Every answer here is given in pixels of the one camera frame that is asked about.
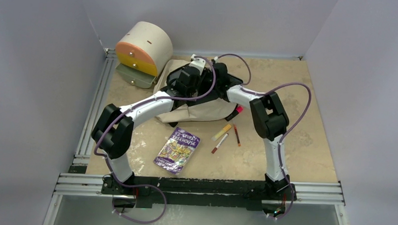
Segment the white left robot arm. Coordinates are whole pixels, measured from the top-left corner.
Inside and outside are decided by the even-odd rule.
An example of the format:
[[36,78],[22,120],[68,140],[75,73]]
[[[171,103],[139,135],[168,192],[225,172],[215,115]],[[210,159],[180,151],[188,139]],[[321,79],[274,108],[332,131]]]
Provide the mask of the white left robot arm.
[[178,68],[175,73],[177,76],[151,97],[124,107],[107,105],[92,130],[91,137],[96,144],[94,154],[97,156],[98,149],[103,150],[100,155],[104,157],[110,175],[115,179],[114,188],[122,195],[130,193],[135,186],[131,179],[134,173],[127,158],[134,129],[187,102],[197,102],[204,98],[209,91],[198,93],[204,74],[211,73],[212,81],[216,81],[214,70],[193,63]]

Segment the purple paperback book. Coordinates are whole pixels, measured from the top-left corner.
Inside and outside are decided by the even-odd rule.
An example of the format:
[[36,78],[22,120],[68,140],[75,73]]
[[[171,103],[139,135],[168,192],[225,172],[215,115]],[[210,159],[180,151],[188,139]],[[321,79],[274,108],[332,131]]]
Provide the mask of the purple paperback book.
[[201,139],[177,127],[153,163],[173,175],[179,175],[196,151]]

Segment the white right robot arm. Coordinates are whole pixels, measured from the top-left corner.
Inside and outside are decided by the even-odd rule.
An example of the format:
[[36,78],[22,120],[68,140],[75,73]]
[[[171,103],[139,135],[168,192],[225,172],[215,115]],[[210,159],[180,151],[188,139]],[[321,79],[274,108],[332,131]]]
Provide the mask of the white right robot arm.
[[258,93],[242,88],[242,80],[228,73],[227,66],[212,61],[217,81],[213,91],[217,98],[249,108],[254,130],[263,139],[267,170],[266,195],[272,199],[281,196],[290,184],[285,162],[284,138],[290,121],[275,91]]

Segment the beige canvas backpack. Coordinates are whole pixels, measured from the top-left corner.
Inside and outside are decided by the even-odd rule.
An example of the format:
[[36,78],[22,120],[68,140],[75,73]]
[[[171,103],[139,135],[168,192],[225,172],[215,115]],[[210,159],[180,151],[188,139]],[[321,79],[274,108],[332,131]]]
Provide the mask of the beige canvas backpack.
[[[155,85],[153,92],[157,93],[161,88],[167,84],[168,75],[189,62],[186,60],[171,59],[165,65],[161,76]],[[168,124],[173,122],[209,122],[222,120],[231,114],[237,107],[236,103],[227,102],[223,99],[214,99],[209,102],[204,102],[198,105],[186,105],[167,113],[157,115],[156,118],[162,123]]]

